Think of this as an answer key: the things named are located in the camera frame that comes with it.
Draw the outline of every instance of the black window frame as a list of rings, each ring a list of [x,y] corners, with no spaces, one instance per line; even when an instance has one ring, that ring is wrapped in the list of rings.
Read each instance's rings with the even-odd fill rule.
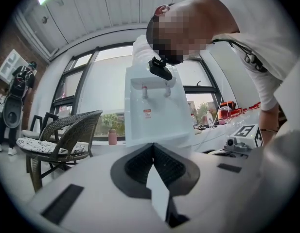
[[[81,91],[82,91],[86,76],[88,74],[88,71],[89,71],[90,67],[95,62],[99,52],[103,51],[103,50],[113,49],[113,48],[132,46],[132,44],[133,44],[133,42],[123,42],[123,43],[112,44],[112,45],[108,45],[108,46],[104,46],[104,47],[96,47],[93,50],[90,50],[90,51],[84,52],[80,55],[72,57],[71,60],[69,61],[68,65],[66,66],[65,71],[63,72],[59,82],[58,82],[56,91],[55,91],[54,96],[53,96],[53,101],[52,101],[50,112],[54,113],[56,107],[65,105],[65,106],[72,106],[71,114],[75,115],[76,112],[77,112],[77,107],[80,103]],[[91,57],[90,57],[89,61],[86,64],[81,65],[81,66],[76,67],[76,68],[73,68],[79,58],[84,57],[84,56],[89,55],[89,54],[91,54]],[[213,78],[213,75],[210,72],[207,64],[205,63],[205,61],[202,59],[201,56],[199,56],[199,57],[190,57],[187,60],[197,61],[201,64],[201,66],[203,67],[203,69],[205,70],[205,72],[207,74],[207,77],[208,77],[208,79],[211,83],[211,86],[184,85],[183,88],[184,88],[185,94],[206,94],[206,93],[209,94],[210,93],[212,95],[215,106],[218,108],[219,107],[218,103],[221,101],[222,96],[221,96],[221,92],[218,88],[218,85],[217,85],[215,79]],[[62,82],[62,80],[65,77],[69,76],[69,75],[72,75],[74,73],[81,72],[81,71],[83,73],[82,73],[81,78],[79,80],[79,83],[77,85],[75,95],[74,96],[69,96],[69,97],[66,97],[66,98],[63,98],[63,99],[55,100],[55,95],[57,93],[57,90],[58,90],[59,85]],[[108,137],[95,136],[93,138],[93,140],[94,141],[107,141]],[[118,141],[125,141],[125,136],[118,136],[117,140]]]

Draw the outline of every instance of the white t-shirt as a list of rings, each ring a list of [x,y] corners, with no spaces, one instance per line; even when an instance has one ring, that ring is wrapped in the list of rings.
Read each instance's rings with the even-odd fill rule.
[[[272,109],[274,91],[287,77],[300,55],[300,37],[277,0],[219,0],[230,11],[239,33],[217,35],[249,47],[268,70],[257,71],[244,61],[245,54],[234,46],[258,90],[261,109]]]

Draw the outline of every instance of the white ceiling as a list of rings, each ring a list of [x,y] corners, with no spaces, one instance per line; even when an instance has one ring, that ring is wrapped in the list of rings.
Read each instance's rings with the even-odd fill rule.
[[[103,29],[145,25],[160,4],[183,0],[25,0],[20,11],[49,52]]]

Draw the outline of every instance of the wicker chair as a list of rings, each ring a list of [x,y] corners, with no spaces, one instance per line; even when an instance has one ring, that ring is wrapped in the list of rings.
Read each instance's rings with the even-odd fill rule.
[[[17,140],[18,146],[27,155],[27,168],[30,172],[35,192],[42,187],[42,178],[57,168],[66,164],[74,165],[77,160],[84,159],[89,155],[92,157],[92,140],[101,113],[102,111],[99,110],[59,119],[45,127],[39,140],[29,138],[20,138]],[[70,127],[63,133],[57,144],[48,142],[56,130],[69,125]],[[28,139],[40,144],[41,149],[44,148],[43,144],[53,144],[54,148],[51,152],[36,152],[36,147],[35,149],[28,150],[26,146],[26,149],[24,149],[23,141]],[[77,152],[73,149],[77,142],[88,142],[88,151]],[[41,174],[41,161],[52,163],[56,166]]]

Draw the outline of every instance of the black tape strip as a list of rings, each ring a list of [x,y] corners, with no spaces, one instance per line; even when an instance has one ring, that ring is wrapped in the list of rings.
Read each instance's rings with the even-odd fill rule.
[[[239,166],[232,166],[232,165],[228,165],[228,164],[225,164],[225,163],[220,163],[218,165],[218,168],[222,168],[224,170],[231,171],[231,172],[234,172],[234,173],[239,173],[242,170],[242,168],[239,167]]]
[[[83,187],[70,184],[60,195],[46,208],[42,216],[54,224],[59,224],[69,209],[72,207]]]

